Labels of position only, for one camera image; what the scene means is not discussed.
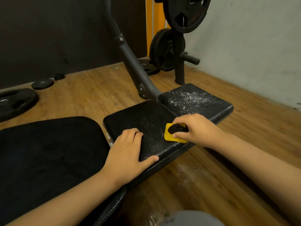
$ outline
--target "white wall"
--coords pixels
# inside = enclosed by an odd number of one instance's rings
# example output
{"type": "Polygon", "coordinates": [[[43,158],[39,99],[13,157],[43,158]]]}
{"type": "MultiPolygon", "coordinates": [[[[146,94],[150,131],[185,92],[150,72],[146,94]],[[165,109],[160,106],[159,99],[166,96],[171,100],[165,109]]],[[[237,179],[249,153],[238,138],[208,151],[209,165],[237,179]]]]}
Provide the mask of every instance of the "white wall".
{"type": "Polygon", "coordinates": [[[301,111],[301,0],[211,0],[189,64],[301,111]]]}

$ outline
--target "gray pants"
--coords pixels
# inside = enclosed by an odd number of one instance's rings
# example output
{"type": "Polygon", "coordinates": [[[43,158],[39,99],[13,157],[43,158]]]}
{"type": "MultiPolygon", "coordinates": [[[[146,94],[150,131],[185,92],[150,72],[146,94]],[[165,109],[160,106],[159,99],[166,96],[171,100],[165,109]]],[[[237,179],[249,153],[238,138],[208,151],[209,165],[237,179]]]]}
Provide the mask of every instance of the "gray pants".
{"type": "Polygon", "coordinates": [[[208,213],[180,211],[166,218],[160,226],[224,226],[224,224],[208,213]]]}

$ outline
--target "left hand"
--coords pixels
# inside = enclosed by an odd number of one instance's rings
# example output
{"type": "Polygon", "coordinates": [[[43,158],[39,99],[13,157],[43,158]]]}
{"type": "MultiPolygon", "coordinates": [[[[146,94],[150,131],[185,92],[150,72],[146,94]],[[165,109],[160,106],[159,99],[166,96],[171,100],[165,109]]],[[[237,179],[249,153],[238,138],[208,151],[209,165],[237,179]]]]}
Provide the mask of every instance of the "left hand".
{"type": "Polygon", "coordinates": [[[158,156],[151,156],[139,162],[142,136],[143,133],[137,128],[124,130],[109,151],[102,171],[119,187],[132,181],[159,160],[158,156]]]}

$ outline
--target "yellow sponge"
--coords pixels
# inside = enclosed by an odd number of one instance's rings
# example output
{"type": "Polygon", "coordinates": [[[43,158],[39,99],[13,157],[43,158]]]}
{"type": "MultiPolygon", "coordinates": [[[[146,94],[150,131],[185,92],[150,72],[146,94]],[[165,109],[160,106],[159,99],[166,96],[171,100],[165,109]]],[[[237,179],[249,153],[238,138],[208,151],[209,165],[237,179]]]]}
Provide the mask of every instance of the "yellow sponge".
{"type": "Polygon", "coordinates": [[[167,140],[167,141],[175,141],[175,142],[179,142],[179,143],[188,143],[187,140],[183,140],[183,139],[180,139],[180,138],[173,138],[172,137],[172,134],[170,134],[168,132],[168,129],[170,128],[170,126],[173,125],[171,123],[167,123],[166,126],[165,126],[165,132],[164,132],[164,139],[167,140]]]}

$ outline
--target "black wall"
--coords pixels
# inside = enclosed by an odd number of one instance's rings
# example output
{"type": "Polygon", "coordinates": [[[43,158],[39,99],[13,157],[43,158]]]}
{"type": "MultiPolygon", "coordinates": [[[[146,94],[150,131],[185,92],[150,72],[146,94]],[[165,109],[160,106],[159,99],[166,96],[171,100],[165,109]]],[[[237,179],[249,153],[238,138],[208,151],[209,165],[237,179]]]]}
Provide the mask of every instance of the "black wall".
{"type": "MultiPolygon", "coordinates": [[[[0,89],[120,62],[101,0],[0,0],[0,89]]],[[[145,0],[113,0],[137,57],[147,55],[145,0]]]]}

